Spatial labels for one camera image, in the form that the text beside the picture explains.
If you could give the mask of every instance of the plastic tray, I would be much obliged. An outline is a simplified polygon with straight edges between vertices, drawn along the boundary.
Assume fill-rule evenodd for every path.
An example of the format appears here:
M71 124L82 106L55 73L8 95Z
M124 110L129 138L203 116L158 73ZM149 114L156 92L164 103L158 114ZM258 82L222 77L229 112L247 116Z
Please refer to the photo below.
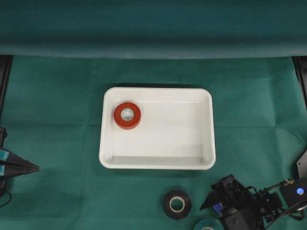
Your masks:
M139 125L117 126L123 102L141 109ZM213 108L204 89L122 88L104 96L100 162L107 168L206 170L215 163Z

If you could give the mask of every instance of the green backdrop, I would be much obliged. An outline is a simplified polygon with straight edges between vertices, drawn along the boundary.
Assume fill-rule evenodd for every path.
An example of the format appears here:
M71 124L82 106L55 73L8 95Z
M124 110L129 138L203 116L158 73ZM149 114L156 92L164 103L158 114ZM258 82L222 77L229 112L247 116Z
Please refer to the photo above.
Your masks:
M0 53L108 58L307 54L306 0L1 0Z
M217 161L207 171L110 170L99 160L103 95L113 86L201 87L213 97ZM307 113L290 58L122 60L15 56L2 115L5 147L40 166L10 181L6 230L189 230L200 205L233 173L264 188L295 177ZM183 188L192 210L169 219L161 197ZM272 229L305 229L280 220Z

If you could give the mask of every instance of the red tape roll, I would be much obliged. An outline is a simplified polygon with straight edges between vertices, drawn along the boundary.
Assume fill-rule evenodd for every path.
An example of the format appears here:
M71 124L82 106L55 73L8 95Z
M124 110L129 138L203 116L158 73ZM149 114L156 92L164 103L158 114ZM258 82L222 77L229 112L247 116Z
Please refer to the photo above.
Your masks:
M135 128L141 121L141 110L134 103L122 103L114 110L114 120L123 129Z

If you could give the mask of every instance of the black metal frame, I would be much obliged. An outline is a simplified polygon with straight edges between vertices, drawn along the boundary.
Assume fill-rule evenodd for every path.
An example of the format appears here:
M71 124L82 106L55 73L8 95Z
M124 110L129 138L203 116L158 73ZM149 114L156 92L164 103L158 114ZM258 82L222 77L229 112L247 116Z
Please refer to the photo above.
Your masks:
M0 119L4 105L5 92L9 81L9 75L13 56L0 55Z
M307 108L307 56L292 57L292 60Z
M0 120L2 115L2 109L4 105L6 88L9 81L9 75L12 65L12 56L0 55ZM4 139L7 136L7 132L4 127L0 127L0 148L3 148ZM4 195L6 180L0 181L0 197Z

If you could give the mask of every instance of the roll of tape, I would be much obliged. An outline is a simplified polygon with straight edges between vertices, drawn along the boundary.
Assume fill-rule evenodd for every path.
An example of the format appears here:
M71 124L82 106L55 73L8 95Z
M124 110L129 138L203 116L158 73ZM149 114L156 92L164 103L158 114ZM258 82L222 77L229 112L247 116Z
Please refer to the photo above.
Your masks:
M141 121L141 110L134 103L124 102L114 110L114 120L123 129L135 128Z
M218 220L202 219L194 226L194 230L223 230L223 227Z
M174 201L181 202L181 207L172 206ZM173 219L183 219L191 211L192 203L188 194L182 190L172 190L168 192L163 199L164 212Z

